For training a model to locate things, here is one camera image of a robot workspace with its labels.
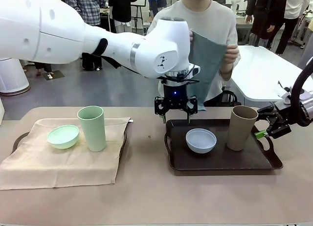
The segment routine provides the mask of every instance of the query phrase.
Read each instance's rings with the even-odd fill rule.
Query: white bowl
[[[188,147],[198,154],[210,152],[216,145],[215,135],[206,129],[192,129],[186,134]]]

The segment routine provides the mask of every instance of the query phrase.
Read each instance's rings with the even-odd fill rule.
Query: white cylindrical appliance
[[[30,89],[18,59],[0,58],[0,95],[11,96]]]

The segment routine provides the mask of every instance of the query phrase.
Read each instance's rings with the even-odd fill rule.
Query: tabletop
[[[42,118],[75,118],[79,107],[31,110],[0,140],[0,161],[17,137]],[[179,176],[169,167],[165,125],[154,108],[105,107],[106,118],[130,116],[116,184],[0,191],[0,222],[17,225],[288,224],[313,221],[313,127],[292,127],[274,140],[284,168],[260,175],[212,172]],[[228,119],[231,108],[193,118]],[[170,111],[169,119],[186,118]]]
[[[243,96],[250,101],[278,101],[278,81],[283,87],[292,86],[301,69],[264,47],[239,46],[241,59],[231,76]],[[313,91],[313,79],[303,87]]]

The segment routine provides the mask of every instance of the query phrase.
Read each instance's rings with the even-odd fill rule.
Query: gray floor
[[[302,55],[300,48],[288,46],[283,58],[297,64]],[[77,60],[67,65],[53,65],[65,77],[46,81],[36,77],[34,67],[28,67],[30,91],[12,97],[2,97],[5,108],[4,120],[19,120],[29,110],[41,106],[153,106],[158,95],[157,80],[147,79],[124,68],[114,69],[103,61],[103,71],[82,71]],[[268,103],[254,103],[231,85],[239,101],[248,106],[263,107]]]

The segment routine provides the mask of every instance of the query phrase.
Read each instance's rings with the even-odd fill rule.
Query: person's right hand
[[[189,31],[190,44],[191,44],[192,41],[194,40],[193,35],[194,35],[193,32],[190,30],[190,31]]]
[[[247,16],[246,17],[246,24],[249,24],[250,22],[252,22],[252,16]]]

